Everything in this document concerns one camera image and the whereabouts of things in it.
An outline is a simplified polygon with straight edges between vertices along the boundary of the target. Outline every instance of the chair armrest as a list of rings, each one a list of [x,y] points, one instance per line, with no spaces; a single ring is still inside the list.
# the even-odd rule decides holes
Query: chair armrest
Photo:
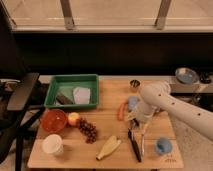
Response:
[[[8,111],[21,111],[25,108],[38,78],[38,73],[28,73],[24,76],[10,97]]]

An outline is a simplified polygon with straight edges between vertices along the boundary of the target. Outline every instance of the red grapes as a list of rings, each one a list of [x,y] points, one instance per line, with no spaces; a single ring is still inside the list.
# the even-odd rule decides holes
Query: red grapes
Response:
[[[86,119],[80,118],[77,120],[76,127],[81,131],[82,134],[87,136],[86,143],[92,144],[97,139],[96,127],[88,123]]]

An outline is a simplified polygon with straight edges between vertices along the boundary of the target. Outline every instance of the wooden table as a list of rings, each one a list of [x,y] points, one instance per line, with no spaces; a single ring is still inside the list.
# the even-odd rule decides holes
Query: wooden table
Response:
[[[64,154],[61,157],[54,157],[42,151],[41,144],[48,133],[39,127],[28,161],[29,168],[183,168],[183,161],[176,137],[166,112],[158,113],[153,117],[145,136],[145,156],[143,157],[143,162],[139,163],[127,136],[129,124],[124,121],[117,121],[116,119],[116,113],[120,104],[130,95],[138,96],[138,94],[130,91],[129,80],[100,80],[99,88],[100,99],[98,107],[92,110],[77,111],[88,122],[96,125],[99,131],[98,140],[93,144],[86,144],[86,137],[77,128],[67,126],[60,132],[63,138]],[[121,145],[110,156],[97,161],[96,155],[111,135],[118,136],[122,140]],[[155,152],[154,146],[156,139],[159,137],[167,137],[171,140],[173,151],[170,154],[159,156]]]

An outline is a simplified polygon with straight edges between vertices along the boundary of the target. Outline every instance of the gray cup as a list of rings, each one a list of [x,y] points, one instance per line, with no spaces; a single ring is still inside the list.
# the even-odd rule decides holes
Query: gray cup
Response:
[[[170,153],[172,151],[172,143],[167,138],[159,138],[155,144],[155,150],[159,155]]]

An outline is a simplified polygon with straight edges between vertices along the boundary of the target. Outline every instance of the small bowl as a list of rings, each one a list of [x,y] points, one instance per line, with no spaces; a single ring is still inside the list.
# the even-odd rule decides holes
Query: small bowl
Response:
[[[67,124],[67,116],[63,110],[52,109],[41,118],[42,128],[49,133],[60,132]]]
[[[159,155],[163,155],[163,154],[167,154],[170,153],[172,151],[172,143],[169,139],[167,138],[159,138],[156,141],[155,144],[155,151],[159,154]]]
[[[175,76],[183,84],[194,84],[199,80],[198,74],[189,68],[178,68],[175,71]]]

